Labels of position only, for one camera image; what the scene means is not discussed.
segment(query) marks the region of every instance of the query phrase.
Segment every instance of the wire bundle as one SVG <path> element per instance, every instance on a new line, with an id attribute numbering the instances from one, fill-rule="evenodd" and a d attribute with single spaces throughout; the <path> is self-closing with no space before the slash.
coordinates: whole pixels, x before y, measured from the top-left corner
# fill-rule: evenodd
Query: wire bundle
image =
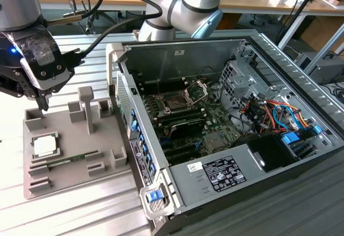
<path id="1" fill-rule="evenodd" d="M 305 122 L 305 120 L 302 117 L 302 114 L 300 112 L 298 113 L 294 113 L 293 110 L 297 111 L 298 109 L 288 103 L 280 103 L 278 101 L 273 101 L 273 100 L 268 100 L 267 101 L 268 104 L 274 105 L 274 110 L 273 110 L 273 114 L 274 114 L 274 120 L 276 121 L 276 123 L 278 123 L 279 125 L 281 125 L 282 127 L 284 127 L 286 129 L 286 131 L 289 131 L 289 128 L 281 123 L 278 119 L 277 119 L 277 109 L 278 107 L 281 108 L 285 108 L 286 110 L 288 110 L 290 112 L 290 114 L 293 117 L 293 120 L 295 122 L 295 124 L 299 127 L 299 128 L 306 128 L 309 127 L 308 124 Z"/>
<path id="2" fill-rule="evenodd" d="M 344 88 L 343 87 L 339 86 L 337 83 L 335 83 L 335 87 L 332 85 L 324 85 L 324 87 L 326 87 L 331 93 L 331 95 L 335 96 L 339 102 L 344 104 Z"/>

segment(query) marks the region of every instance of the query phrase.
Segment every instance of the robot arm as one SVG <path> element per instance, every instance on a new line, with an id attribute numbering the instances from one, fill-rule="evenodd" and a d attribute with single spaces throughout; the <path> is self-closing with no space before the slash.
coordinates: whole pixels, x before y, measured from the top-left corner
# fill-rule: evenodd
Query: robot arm
<path id="1" fill-rule="evenodd" d="M 160 5 L 163 14 L 159 18 L 146 20 L 139 33 L 139 41 L 173 40 L 175 29 L 192 38 L 206 38 L 217 27 L 222 18 L 218 9 L 220 0 L 151 0 Z M 156 11 L 147 5 L 147 13 Z"/>
<path id="2" fill-rule="evenodd" d="M 140 41 L 172 40 L 174 27 L 193 38 L 207 37 L 222 17 L 222 11 L 218 10 L 219 0 L 144 1 L 151 3 L 147 5 L 147 14 L 152 15 L 145 15 L 142 19 L 154 19 L 144 22 Z M 86 51 L 75 49 L 64 54 L 46 27 L 89 17 L 101 2 L 99 0 L 86 14 L 47 22 L 41 14 L 38 0 L 0 0 L 0 91 L 36 100 L 39 109 L 47 110 L 52 92 L 61 90 L 87 52 L 118 25 L 106 30 Z"/>
<path id="3" fill-rule="evenodd" d="M 0 0 L 0 91 L 43 110 L 82 59 L 76 51 L 61 54 L 46 27 L 38 0 Z"/>

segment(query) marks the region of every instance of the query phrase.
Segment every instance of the gray plastic stand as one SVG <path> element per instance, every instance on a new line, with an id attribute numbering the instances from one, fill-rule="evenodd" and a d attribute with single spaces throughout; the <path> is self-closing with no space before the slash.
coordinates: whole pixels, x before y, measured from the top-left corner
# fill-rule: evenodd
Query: gray plastic stand
<path id="1" fill-rule="evenodd" d="M 85 105 L 90 104 L 93 95 L 90 89 L 79 90 Z M 108 99 L 96 106 L 86 106 L 85 111 L 81 102 L 69 103 L 67 111 L 45 116 L 39 110 L 27 110 L 23 127 L 26 199 L 130 168 Z M 55 151 L 45 156 L 35 155 L 34 142 L 48 135 L 55 137 Z"/>
<path id="2" fill-rule="evenodd" d="M 39 130 L 44 128 L 44 115 L 41 110 L 25 110 L 25 124 L 28 130 Z"/>

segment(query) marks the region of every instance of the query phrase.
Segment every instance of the metal table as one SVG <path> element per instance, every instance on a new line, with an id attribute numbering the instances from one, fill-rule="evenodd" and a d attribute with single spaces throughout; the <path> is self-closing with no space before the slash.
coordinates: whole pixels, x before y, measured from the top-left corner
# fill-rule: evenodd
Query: metal table
<path id="1" fill-rule="evenodd" d="M 232 33 L 258 35 L 254 30 Z M 225 37 L 226 32 L 216 32 Z M 85 49 L 96 35 L 56 37 L 63 51 Z M 105 38 L 76 68 L 76 75 L 50 101 L 52 111 L 77 100 L 77 88 L 91 85 L 95 100 L 107 97 L 105 46 L 132 41 L 132 34 Z M 36 103 L 0 94 L 0 234 L 150 235 L 131 170 L 27 201 L 23 197 L 22 120 Z M 344 152 L 304 175 L 189 226 L 175 236 L 343 235 Z"/>

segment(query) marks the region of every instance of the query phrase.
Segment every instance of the blue tab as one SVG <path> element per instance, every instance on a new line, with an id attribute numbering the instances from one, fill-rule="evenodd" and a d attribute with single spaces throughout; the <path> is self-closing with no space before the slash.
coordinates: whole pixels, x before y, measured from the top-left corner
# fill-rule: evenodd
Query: blue tab
<path id="1" fill-rule="evenodd" d="M 155 174 L 155 166 L 154 166 L 154 164 L 150 165 L 150 171 L 152 172 L 152 174 L 154 176 L 154 174 Z"/>
<path id="2" fill-rule="evenodd" d="M 134 131 L 134 130 L 136 130 L 137 127 L 138 127 L 138 121 L 134 120 L 133 124 L 131 124 L 131 130 Z"/>
<path id="3" fill-rule="evenodd" d="M 144 145 L 142 146 L 142 149 L 144 150 L 144 155 L 146 155 L 146 154 L 148 153 L 148 147 L 147 147 L 147 145 L 144 144 Z"/>
<path id="4" fill-rule="evenodd" d="M 297 134 L 295 134 L 295 132 L 290 132 L 290 133 L 284 135 L 283 140 L 286 144 L 289 145 L 291 143 L 294 143 L 294 142 L 300 140 L 300 138 L 297 136 Z"/>
<path id="5" fill-rule="evenodd" d="M 151 154 L 147 154 L 146 161 L 147 161 L 148 164 L 150 164 L 150 162 L 152 161 Z"/>
<path id="6" fill-rule="evenodd" d="M 163 193 L 160 189 L 147 194 L 148 202 L 154 202 L 163 199 Z"/>
<path id="7" fill-rule="evenodd" d="M 316 125 L 314 126 L 314 131 L 320 134 L 323 131 L 323 129 L 319 125 Z"/>

